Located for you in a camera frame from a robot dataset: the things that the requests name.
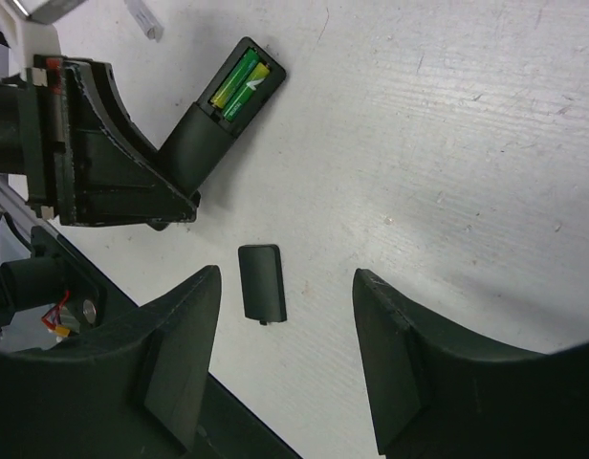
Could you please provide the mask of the black remote control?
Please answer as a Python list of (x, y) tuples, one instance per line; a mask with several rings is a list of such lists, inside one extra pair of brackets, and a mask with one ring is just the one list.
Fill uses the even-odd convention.
[(286, 79), (285, 69), (252, 38), (237, 43), (202, 95), (159, 149), (159, 166), (192, 204), (200, 186)]

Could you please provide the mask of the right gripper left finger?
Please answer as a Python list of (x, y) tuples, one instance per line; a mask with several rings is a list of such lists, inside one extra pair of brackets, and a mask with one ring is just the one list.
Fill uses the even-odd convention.
[(173, 290), (49, 350), (0, 352), (0, 458), (181, 458), (193, 451), (222, 277)]

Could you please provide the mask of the black battery cover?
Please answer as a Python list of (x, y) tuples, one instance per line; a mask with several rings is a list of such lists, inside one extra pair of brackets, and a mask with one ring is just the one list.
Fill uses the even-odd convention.
[(241, 246), (238, 262), (245, 317), (261, 325), (285, 322), (287, 308), (279, 247)]

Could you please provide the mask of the green yellow battery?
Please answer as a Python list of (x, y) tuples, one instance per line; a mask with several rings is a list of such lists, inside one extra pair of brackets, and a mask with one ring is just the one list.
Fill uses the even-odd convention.
[(211, 97), (210, 104), (218, 109), (224, 109), (239, 86), (255, 68), (259, 59), (260, 57), (255, 50), (248, 49)]
[(270, 72), (271, 69), (267, 64), (263, 62), (256, 64), (224, 108), (223, 116), (225, 120), (233, 121), (236, 118)]

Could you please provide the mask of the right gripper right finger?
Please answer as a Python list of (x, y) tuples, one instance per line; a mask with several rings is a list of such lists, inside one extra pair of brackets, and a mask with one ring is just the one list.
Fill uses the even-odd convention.
[(521, 349), (366, 269), (352, 294), (380, 455), (589, 458), (589, 341), (552, 354)]

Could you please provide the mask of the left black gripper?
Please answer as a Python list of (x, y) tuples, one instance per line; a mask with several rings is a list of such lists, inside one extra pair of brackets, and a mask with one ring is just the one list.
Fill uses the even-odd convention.
[(160, 169), (103, 62), (36, 55), (0, 79), (0, 174), (24, 175), (27, 205), (62, 225), (196, 219), (197, 203)]

